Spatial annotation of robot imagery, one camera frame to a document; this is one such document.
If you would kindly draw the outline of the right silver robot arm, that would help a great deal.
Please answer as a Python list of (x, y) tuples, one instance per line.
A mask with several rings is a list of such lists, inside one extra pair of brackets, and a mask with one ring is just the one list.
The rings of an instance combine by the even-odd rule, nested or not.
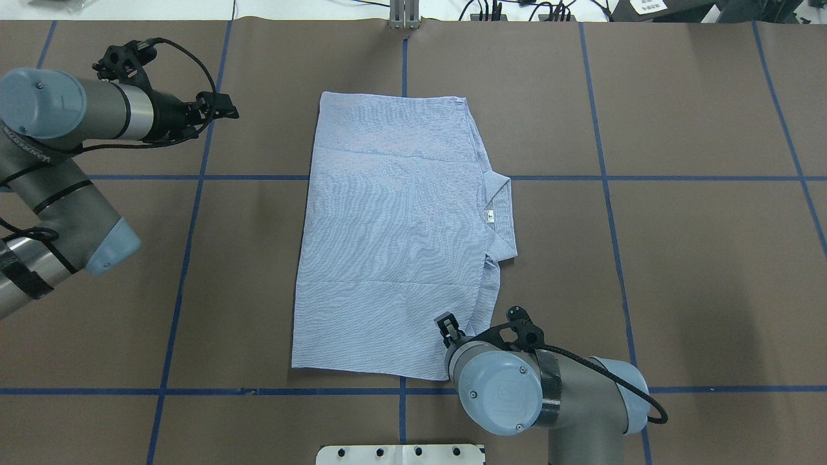
[(621, 464), (624, 437), (668, 420), (637, 367), (547, 344), (522, 307), (478, 335), (450, 312), (434, 322), (470, 420), (503, 437), (547, 430), (549, 464)]

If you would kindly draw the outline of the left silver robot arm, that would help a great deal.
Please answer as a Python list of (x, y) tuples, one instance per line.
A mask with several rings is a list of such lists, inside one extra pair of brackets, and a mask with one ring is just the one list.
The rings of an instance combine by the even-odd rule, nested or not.
[(2, 191), (38, 218), (6, 220), (2, 238), (2, 317), (44, 298), (80, 271), (112, 270), (141, 240), (75, 157), (101, 149), (156, 149), (195, 139), (211, 121), (239, 117), (215, 88), (183, 102), (153, 89), (141, 70), (82, 79), (60, 70), (15, 68), (2, 78)]

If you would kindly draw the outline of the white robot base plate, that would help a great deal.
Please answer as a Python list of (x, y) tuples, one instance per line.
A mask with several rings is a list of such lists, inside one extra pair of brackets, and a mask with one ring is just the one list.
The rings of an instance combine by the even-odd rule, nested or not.
[(485, 464), (483, 445), (379, 444), (324, 446), (316, 464)]

